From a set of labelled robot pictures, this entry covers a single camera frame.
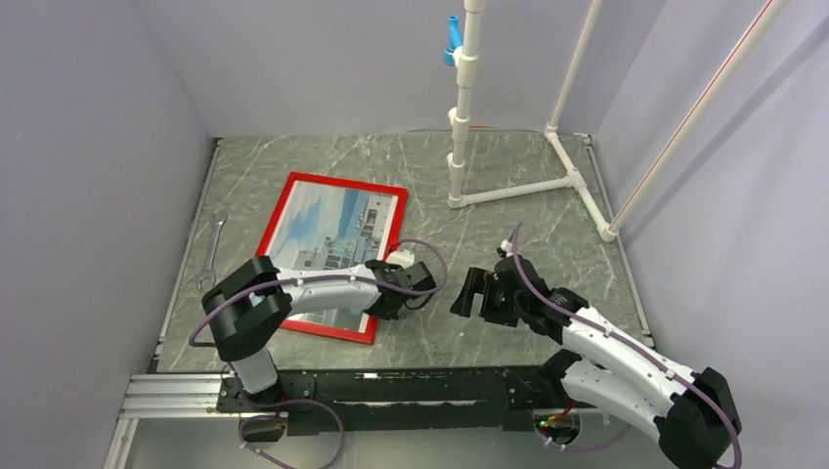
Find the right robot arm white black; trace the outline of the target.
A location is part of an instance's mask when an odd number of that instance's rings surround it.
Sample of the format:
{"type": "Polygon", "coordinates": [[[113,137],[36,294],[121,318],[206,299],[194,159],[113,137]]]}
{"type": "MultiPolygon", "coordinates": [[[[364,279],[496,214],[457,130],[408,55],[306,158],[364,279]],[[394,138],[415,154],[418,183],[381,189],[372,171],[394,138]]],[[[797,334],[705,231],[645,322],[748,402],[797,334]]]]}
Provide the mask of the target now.
{"type": "Polygon", "coordinates": [[[521,255],[490,270],[468,270],[451,313],[530,329],[559,350],[538,370],[550,405],[567,401],[607,411],[649,435],[678,468],[716,468],[742,430],[727,379],[674,362],[616,327],[585,298],[550,287],[521,255]]]}

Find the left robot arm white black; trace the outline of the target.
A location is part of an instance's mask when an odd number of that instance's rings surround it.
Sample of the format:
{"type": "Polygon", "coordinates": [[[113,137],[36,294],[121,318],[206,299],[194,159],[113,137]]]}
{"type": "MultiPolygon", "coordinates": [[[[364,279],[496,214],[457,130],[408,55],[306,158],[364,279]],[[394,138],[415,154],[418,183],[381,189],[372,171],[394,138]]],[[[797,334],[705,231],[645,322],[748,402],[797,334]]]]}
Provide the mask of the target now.
{"type": "Polygon", "coordinates": [[[205,319],[189,342],[215,348],[240,380],[242,397],[266,410],[282,392],[267,343],[287,319],[345,309],[395,320],[408,301],[439,288],[422,261],[404,267],[368,260],[347,269],[294,271],[256,256],[203,294],[205,319]]]}

